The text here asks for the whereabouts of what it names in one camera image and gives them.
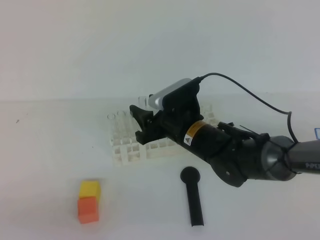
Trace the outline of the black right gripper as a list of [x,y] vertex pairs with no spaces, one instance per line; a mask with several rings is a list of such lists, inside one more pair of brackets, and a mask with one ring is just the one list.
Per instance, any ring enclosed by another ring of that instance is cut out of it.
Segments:
[[197,99],[200,82],[199,79],[192,79],[165,96],[163,110],[158,110],[155,116],[153,111],[130,105],[130,114],[141,128],[135,132],[137,142],[145,145],[167,137],[183,145],[191,125],[203,119]]

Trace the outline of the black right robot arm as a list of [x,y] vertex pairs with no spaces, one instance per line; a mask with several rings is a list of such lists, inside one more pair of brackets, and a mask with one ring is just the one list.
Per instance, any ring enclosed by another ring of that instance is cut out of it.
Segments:
[[157,110],[129,107],[140,126],[138,143],[169,138],[208,163],[225,183],[240,187],[246,180],[288,181],[298,173],[320,172],[320,143],[295,142],[220,122],[212,126],[200,113],[198,79],[185,78],[149,97]]

